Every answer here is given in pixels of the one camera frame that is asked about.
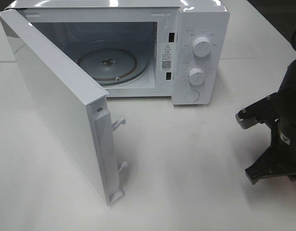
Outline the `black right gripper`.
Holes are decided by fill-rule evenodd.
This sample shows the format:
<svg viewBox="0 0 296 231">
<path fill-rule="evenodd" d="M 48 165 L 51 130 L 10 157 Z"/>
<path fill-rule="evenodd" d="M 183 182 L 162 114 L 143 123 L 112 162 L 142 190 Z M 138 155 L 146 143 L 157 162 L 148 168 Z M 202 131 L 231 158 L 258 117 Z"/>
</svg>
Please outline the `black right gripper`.
<svg viewBox="0 0 296 231">
<path fill-rule="evenodd" d="M 287 68 L 277 92 L 241 109 L 242 118 L 254 116 L 271 129 L 271 144 L 248 168 L 252 185 L 259 180 L 287 176 L 296 180 L 296 60 Z"/>
</svg>

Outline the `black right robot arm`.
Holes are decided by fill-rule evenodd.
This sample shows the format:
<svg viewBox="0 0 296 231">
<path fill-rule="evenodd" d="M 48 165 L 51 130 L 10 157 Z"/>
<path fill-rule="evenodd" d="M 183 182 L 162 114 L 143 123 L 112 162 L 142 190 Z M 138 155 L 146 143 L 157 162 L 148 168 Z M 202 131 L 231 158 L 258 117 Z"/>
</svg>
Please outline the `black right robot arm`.
<svg viewBox="0 0 296 231">
<path fill-rule="evenodd" d="M 277 92 L 241 109 L 235 117 L 242 129 L 258 123 L 271 129 L 270 146 L 245 169 L 251 183 L 282 176 L 296 181 L 296 59 Z"/>
</svg>

